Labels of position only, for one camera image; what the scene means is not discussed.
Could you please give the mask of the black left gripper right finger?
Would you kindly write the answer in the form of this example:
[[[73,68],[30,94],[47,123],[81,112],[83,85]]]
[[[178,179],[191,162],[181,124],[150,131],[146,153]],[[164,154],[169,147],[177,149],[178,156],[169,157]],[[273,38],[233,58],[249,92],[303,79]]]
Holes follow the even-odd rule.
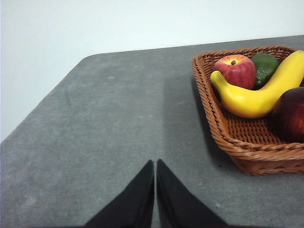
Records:
[[[195,197],[163,160],[157,161],[161,225],[170,228],[227,228],[228,224]]]

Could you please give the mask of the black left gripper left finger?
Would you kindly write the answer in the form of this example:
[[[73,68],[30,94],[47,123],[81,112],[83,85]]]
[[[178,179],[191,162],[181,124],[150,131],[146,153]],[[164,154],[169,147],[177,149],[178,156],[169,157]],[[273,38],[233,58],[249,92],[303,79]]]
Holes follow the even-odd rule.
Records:
[[[126,188],[86,228],[150,228],[154,205],[154,164],[149,160]]]

